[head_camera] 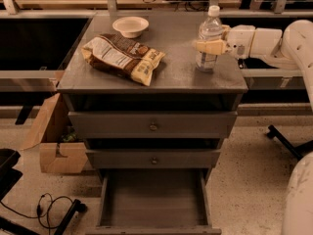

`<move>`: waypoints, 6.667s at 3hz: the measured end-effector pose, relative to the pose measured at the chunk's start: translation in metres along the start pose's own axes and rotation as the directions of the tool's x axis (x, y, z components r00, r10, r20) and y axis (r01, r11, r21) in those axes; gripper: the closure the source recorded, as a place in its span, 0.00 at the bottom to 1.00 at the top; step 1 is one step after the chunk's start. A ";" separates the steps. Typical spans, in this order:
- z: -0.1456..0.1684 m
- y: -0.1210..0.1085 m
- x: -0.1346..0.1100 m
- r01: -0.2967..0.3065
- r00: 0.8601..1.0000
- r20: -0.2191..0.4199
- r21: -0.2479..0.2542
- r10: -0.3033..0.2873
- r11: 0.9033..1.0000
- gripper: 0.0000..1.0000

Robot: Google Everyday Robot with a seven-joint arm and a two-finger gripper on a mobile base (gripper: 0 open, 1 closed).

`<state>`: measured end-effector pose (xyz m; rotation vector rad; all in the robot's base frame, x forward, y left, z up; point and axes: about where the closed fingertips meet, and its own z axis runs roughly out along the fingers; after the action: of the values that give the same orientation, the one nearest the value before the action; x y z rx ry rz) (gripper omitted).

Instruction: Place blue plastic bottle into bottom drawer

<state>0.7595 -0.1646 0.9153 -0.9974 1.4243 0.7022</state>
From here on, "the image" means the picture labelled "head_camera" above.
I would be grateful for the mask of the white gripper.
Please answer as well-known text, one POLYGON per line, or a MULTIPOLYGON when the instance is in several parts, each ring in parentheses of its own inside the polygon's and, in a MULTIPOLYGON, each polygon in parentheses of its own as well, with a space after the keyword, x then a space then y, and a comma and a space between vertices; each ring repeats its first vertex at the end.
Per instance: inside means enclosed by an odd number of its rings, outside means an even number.
POLYGON ((229 25, 223 24, 222 29, 222 38, 226 38, 226 42, 222 39, 212 41, 198 39, 193 42, 193 47, 197 51, 210 55, 228 53, 237 59, 247 59, 255 27, 253 25, 240 24, 231 28, 229 25))

